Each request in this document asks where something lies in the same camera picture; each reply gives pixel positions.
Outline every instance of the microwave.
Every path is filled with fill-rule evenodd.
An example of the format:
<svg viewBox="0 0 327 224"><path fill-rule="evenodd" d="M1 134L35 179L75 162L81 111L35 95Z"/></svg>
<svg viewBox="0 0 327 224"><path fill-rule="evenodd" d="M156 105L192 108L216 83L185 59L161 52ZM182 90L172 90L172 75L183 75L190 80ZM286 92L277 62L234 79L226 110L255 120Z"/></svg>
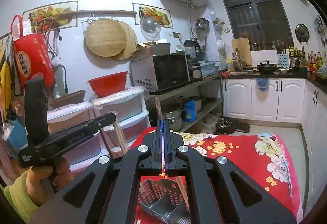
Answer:
<svg viewBox="0 0 327 224"><path fill-rule="evenodd" d="M150 55L130 63L134 86L160 94L190 82L185 54Z"/></svg>

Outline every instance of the sink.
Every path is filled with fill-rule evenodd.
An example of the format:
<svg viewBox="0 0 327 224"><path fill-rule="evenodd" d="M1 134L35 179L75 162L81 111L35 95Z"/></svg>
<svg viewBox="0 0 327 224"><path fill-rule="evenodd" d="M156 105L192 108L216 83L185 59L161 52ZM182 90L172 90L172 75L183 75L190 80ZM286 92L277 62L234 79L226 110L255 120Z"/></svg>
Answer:
<svg viewBox="0 0 327 224"><path fill-rule="evenodd" d="M253 73L252 70L249 70L249 71L239 71L239 72L235 71L235 72L233 72L233 75L251 75L252 73Z"/></svg>

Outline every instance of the red bowl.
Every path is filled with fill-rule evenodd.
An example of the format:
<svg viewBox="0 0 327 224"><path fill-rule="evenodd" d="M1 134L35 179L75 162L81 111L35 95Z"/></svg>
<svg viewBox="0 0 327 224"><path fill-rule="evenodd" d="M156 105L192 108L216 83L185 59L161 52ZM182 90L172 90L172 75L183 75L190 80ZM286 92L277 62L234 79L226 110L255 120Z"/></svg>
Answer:
<svg viewBox="0 0 327 224"><path fill-rule="evenodd" d="M126 85L128 72L120 72L87 81L99 98L123 91Z"/></svg>

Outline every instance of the red bag handle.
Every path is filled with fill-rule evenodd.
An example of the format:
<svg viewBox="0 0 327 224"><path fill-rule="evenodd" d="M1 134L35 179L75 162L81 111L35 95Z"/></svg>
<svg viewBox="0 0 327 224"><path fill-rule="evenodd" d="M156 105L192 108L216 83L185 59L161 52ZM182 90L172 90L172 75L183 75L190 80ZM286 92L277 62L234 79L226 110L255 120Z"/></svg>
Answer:
<svg viewBox="0 0 327 224"><path fill-rule="evenodd" d="M14 24L14 21L15 21L16 17L19 20L19 37L21 38L23 36L23 33L22 33L22 16L21 15L14 16L14 19L12 20L11 25L10 25L10 33L11 33L11 36L12 36L12 26Z"/></svg>

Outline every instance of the person's hand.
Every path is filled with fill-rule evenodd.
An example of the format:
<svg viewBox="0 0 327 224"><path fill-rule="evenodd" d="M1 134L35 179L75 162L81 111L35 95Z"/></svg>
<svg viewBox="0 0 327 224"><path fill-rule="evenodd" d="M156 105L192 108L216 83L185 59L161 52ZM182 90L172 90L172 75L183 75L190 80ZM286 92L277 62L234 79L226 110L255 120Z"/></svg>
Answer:
<svg viewBox="0 0 327 224"><path fill-rule="evenodd" d="M26 177L26 191L28 196L36 205L42 205L48 201L42 185L41 180L48 178L53 171L51 166L32 166ZM65 158L62 159L61 163L56 166L56 171L58 175L53 181L53 185L58 186L57 190L62 190L72 179L71 171L69 169L69 164Z"/></svg>

